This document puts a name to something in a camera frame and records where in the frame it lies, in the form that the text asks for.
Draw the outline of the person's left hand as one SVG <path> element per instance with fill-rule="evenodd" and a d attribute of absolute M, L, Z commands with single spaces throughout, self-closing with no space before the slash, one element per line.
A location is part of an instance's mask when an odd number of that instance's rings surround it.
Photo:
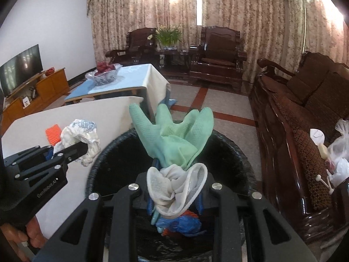
<path fill-rule="evenodd" d="M 47 241 L 40 229 L 36 216 L 26 224 L 26 233 L 10 224 L 1 225 L 1 231 L 18 256 L 23 256 L 23 253 L 17 247 L 18 243 L 30 242 L 34 248 L 42 248 Z"/>

